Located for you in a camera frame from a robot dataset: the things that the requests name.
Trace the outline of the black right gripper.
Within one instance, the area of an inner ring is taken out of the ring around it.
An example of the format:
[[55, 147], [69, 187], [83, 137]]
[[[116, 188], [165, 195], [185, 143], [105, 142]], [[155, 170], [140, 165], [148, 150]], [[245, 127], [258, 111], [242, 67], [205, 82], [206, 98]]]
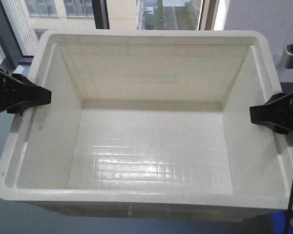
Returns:
[[252, 124], [268, 127], [273, 132], [288, 135], [293, 132], [293, 93], [278, 93], [263, 105], [250, 107]]

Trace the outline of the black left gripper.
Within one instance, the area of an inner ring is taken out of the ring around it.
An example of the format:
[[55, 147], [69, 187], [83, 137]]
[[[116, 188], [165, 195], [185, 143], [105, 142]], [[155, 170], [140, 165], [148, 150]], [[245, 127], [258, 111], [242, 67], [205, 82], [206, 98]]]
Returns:
[[51, 91], [35, 85], [22, 74], [0, 68], [0, 113], [22, 114], [26, 109], [51, 103]]

